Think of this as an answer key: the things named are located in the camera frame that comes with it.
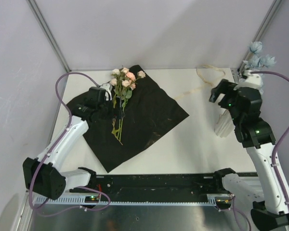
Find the blue and pink flower bouquet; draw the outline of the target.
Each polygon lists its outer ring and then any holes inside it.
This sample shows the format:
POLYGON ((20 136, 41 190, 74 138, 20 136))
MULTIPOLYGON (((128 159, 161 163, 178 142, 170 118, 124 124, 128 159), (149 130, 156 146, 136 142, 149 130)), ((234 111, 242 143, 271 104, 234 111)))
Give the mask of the blue and pink flower bouquet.
POLYGON ((111 76, 110 85, 114 87, 113 109, 117 111, 115 118, 112 119, 111 133, 116 140, 123 145, 121 136, 125 107, 132 97, 133 90, 136 89, 137 81, 145 78, 146 73, 141 70, 135 75, 128 68, 122 67, 121 69, 112 70, 111 76))

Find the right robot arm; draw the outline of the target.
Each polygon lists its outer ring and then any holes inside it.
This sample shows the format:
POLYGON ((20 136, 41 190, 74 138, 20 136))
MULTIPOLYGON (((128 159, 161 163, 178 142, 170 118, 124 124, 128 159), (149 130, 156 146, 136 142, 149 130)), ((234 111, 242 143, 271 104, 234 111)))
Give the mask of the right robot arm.
POLYGON ((262 97, 245 81, 243 86, 222 79, 211 90, 209 101, 228 110, 235 126, 236 139, 246 149, 258 175, 263 195, 259 195, 231 168, 215 171, 213 189, 228 191, 236 198, 251 203, 250 215, 256 228, 271 231, 289 225, 289 185, 277 155, 277 143, 270 125, 260 118, 262 97))

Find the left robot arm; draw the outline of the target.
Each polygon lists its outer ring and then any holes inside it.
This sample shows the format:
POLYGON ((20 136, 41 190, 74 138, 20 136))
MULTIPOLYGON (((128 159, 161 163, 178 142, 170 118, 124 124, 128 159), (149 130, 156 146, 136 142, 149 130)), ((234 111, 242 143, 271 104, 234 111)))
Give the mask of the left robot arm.
POLYGON ((85 167, 62 172, 61 168, 71 149, 88 130, 100 119, 116 118, 120 113, 113 108, 109 83, 91 87, 84 99, 68 108, 68 122, 46 149, 36 158, 23 162, 26 188, 29 194, 37 193, 56 200, 64 192, 81 187, 90 193, 96 189, 96 172, 85 167))

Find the cream ribbon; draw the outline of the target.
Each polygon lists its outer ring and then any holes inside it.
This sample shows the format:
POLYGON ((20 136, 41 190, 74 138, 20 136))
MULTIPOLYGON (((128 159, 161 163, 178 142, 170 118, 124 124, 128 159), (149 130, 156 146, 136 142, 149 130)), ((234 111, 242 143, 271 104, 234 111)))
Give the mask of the cream ribbon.
POLYGON ((206 87, 206 86, 214 87, 214 83, 213 83, 213 82, 206 80, 206 79, 202 76, 202 74, 201 74, 200 71, 199 71, 200 69, 212 69, 212 70, 214 70, 214 71, 216 71, 216 72, 221 72, 222 75, 221 75, 220 77, 218 77, 218 79, 222 79, 223 77, 226 76, 226 71, 224 71, 224 70, 221 69, 221 68, 215 67, 215 66, 213 66, 213 65, 204 64, 204 65, 202 65, 201 67, 197 67, 197 68, 196 68, 196 74, 197 74, 197 76, 202 80, 202 82, 204 83, 204 85, 203 85, 203 86, 200 86, 200 87, 197 87, 197 88, 194 88, 194 89, 191 89, 191 90, 188 90, 188 91, 186 91, 186 92, 183 92, 182 94, 180 94, 180 95, 178 95, 177 97, 175 97, 174 100, 177 101, 177 100, 179 100, 179 99, 184 98, 184 97, 187 96, 187 95, 191 95, 191 94, 193 94, 193 93, 196 93, 196 92, 198 92, 199 90, 203 89, 203 88, 206 87))

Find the blue flower stem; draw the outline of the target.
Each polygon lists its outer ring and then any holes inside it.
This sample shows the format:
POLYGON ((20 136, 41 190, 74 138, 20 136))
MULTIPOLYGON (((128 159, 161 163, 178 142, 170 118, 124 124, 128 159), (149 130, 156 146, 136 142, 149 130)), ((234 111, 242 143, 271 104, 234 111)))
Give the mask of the blue flower stem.
POLYGON ((274 56, 269 54, 263 55, 263 44, 261 41, 251 42, 249 45, 249 52, 251 53, 251 58, 244 60, 243 71, 262 71, 264 68, 273 67, 276 64, 274 56))

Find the black wrapping paper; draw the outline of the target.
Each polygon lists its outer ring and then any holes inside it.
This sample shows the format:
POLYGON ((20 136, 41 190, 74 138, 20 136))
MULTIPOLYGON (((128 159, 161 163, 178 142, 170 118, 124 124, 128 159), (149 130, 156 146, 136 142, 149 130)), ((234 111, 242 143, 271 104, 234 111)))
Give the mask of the black wrapping paper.
POLYGON ((106 172, 153 145, 189 116, 150 76, 137 81, 124 114, 120 141, 111 133, 112 119, 100 111, 88 121, 83 135, 106 172))

